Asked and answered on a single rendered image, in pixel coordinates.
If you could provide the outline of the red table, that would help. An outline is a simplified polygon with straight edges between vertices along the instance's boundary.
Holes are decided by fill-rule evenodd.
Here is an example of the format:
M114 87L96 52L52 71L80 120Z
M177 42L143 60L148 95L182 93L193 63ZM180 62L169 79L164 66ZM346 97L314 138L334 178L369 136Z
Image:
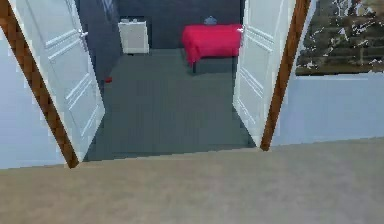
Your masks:
M184 27L181 42L186 60L193 72L202 58L237 57L239 55L241 24L203 25Z

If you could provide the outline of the white panelled room door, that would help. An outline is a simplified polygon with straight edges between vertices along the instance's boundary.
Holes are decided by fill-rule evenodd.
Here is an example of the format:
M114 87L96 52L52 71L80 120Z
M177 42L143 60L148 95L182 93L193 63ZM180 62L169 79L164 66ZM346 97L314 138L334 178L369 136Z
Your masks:
M78 159L105 114L75 0L9 0Z
M295 0L245 0L233 107L258 147L283 57Z

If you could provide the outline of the white cabinet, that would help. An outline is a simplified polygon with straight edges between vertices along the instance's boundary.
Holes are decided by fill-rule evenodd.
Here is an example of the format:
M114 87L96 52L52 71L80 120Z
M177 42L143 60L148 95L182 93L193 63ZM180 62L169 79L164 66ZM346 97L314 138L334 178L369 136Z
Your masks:
M147 23L137 19L122 19L118 23L121 45L125 54L148 54Z

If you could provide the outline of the brown wooden door frame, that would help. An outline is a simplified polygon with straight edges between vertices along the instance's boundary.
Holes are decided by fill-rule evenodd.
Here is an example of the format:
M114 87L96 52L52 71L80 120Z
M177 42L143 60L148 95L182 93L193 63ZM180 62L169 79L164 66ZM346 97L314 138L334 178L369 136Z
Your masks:
M265 124L263 137L258 144L258 147L263 151L268 151L271 146L273 133L280 113L280 107L294 65L294 54L297 52L299 38L304 29L304 23L308 15L310 4L311 0L295 0L287 41L285 43L277 81L274 85L274 93L268 112L268 119ZM9 0L0 0L0 27L10 44L10 49L16 57L18 65L32 90L34 98L42 109L44 119L48 122L49 129L52 131L56 143L60 148L60 153L64 157L68 167L70 169L75 168L79 164L79 159L75 153L73 144L68 137L68 133L64 128L62 119L59 117L57 108L53 104L53 99L48 92L47 84L44 82L42 74L37 66L37 62L25 39L21 29L21 23L17 20Z

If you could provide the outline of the dark framed wall picture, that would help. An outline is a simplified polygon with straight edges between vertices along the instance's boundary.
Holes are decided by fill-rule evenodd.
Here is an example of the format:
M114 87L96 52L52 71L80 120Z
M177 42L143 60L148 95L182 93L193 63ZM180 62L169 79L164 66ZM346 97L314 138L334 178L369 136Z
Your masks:
M384 0L316 0L299 76L384 72Z

